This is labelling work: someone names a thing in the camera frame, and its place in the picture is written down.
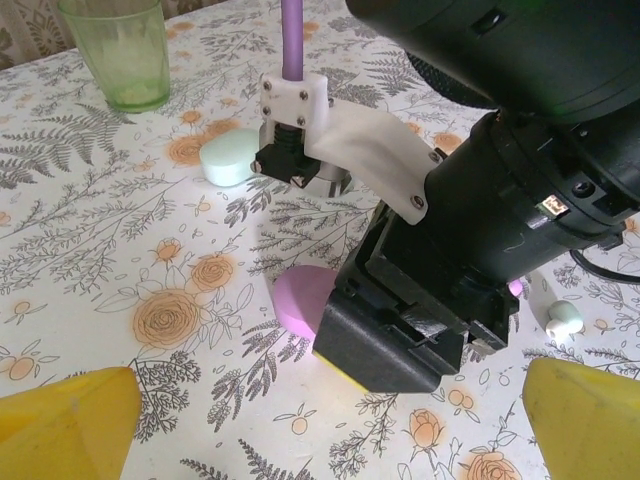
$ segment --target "green drinking glass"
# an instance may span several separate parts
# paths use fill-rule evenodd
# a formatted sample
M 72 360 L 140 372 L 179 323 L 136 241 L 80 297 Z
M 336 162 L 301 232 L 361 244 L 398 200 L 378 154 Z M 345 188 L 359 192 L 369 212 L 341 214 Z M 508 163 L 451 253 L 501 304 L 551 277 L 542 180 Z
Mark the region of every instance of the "green drinking glass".
M 138 113 L 167 102 L 169 57 L 160 0 L 60 0 L 58 9 L 113 108 Z

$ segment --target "pink object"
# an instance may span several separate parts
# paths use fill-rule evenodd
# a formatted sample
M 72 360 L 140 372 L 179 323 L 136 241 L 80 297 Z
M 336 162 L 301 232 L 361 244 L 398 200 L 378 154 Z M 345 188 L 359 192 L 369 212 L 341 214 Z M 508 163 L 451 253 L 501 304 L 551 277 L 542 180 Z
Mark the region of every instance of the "pink object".
M 313 341 L 336 276 L 331 269 L 312 265 L 293 267 L 280 275 L 273 291 L 273 308 L 280 325 Z
M 522 282 L 520 280 L 514 280 L 513 282 L 511 282 L 509 284 L 509 291 L 514 297 L 519 297 L 520 295 L 522 295 L 522 292 L 524 291 Z

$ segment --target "white plastic mount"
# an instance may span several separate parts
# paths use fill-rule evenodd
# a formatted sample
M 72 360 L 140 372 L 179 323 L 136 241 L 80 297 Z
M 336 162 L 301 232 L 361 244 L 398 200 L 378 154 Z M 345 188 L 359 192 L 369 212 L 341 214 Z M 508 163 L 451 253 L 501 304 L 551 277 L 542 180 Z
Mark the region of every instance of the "white plastic mount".
M 407 223 L 417 224 L 427 213 L 424 181 L 437 153 L 395 115 L 329 99 L 327 85 L 327 77 L 314 73 L 301 82 L 263 74 L 266 143 L 273 143 L 277 123 L 304 129 L 308 157 L 348 170 Z

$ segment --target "purple stick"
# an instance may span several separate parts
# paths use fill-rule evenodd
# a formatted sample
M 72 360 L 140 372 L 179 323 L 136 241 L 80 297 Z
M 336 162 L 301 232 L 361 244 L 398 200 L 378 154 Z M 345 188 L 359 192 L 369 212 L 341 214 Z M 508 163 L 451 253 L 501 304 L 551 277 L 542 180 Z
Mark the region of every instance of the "purple stick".
M 302 0 L 282 0 L 282 78 L 302 81 L 304 38 Z

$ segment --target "tablecloth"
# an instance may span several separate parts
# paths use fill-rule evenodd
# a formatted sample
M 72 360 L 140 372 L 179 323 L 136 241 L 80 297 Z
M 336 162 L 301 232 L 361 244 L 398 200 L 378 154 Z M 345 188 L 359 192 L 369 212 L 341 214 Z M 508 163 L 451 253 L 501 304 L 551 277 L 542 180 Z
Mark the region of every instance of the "tablecloth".
M 548 478 L 521 401 L 527 365 L 637 378 L 640 289 L 556 259 L 523 279 L 509 347 L 466 350 L 433 394 L 363 395 L 320 363 L 279 327 L 272 280 L 338 268 L 375 195 L 357 184 L 322 200 L 260 176 L 219 189 L 198 166 L 207 140 L 259 127 L 279 16 L 275 1 L 230 1 L 169 21 L 172 95 L 155 112 L 109 109 L 77 51 L 0 73 L 0 395 L 130 366 L 143 412 L 124 479 Z M 333 96 L 445 151 L 484 113 L 431 91 L 342 0 L 309 0 L 305 16 L 306 68 Z M 627 227 L 623 246 L 588 256 L 640 271 L 640 227 Z M 542 328 L 556 299 L 585 316 L 562 343 Z

